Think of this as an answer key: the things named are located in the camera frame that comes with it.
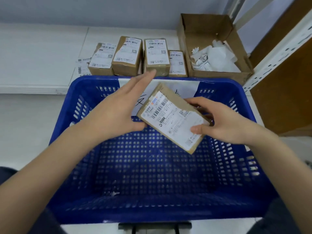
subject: brown wooden panel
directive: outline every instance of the brown wooden panel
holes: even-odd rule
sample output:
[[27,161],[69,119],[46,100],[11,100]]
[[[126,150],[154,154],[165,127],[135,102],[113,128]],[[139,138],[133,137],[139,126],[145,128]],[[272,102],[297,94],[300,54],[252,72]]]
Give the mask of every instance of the brown wooden panel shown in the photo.
[[312,124],[312,39],[252,88],[251,94],[265,127],[277,134]]
[[254,68],[299,23],[311,8],[312,0],[294,0],[252,51],[249,59]]

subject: fingernail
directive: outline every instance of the fingernail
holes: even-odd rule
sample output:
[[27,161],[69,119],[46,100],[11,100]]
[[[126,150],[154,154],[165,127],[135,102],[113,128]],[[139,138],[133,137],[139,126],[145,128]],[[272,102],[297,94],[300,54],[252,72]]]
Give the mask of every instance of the fingernail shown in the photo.
[[191,132],[192,132],[192,133],[196,134],[197,131],[198,131],[197,126],[192,126],[192,127],[191,127]]

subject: forearm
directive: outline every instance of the forearm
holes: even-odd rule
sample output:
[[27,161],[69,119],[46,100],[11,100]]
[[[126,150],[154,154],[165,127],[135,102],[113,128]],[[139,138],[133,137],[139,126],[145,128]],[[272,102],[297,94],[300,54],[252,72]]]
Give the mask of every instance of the forearm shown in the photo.
[[312,171],[266,130],[249,145],[303,233],[312,229]]
[[75,165],[96,145],[80,127],[65,130],[0,186],[1,233],[27,233]]

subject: white shelf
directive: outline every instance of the white shelf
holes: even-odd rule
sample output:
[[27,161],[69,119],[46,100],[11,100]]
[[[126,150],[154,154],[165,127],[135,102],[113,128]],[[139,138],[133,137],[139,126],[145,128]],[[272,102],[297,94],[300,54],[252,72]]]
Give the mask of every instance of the white shelf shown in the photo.
[[122,35],[163,37],[171,50],[179,49],[174,30],[0,23],[0,94],[66,94],[78,77],[76,60]]
[[66,93],[87,30],[0,23],[0,93]]

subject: crumpled paper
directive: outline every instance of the crumpled paper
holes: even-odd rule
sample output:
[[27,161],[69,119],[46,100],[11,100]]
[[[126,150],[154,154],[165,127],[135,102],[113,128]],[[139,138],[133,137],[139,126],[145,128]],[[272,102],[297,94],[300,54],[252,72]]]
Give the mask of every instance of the crumpled paper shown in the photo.
[[193,69],[202,71],[218,71],[218,72],[241,72],[240,69],[234,64],[237,61],[232,49],[224,41],[213,40],[213,46],[209,45],[204,49],[198,51],[194,48],[191,58]]

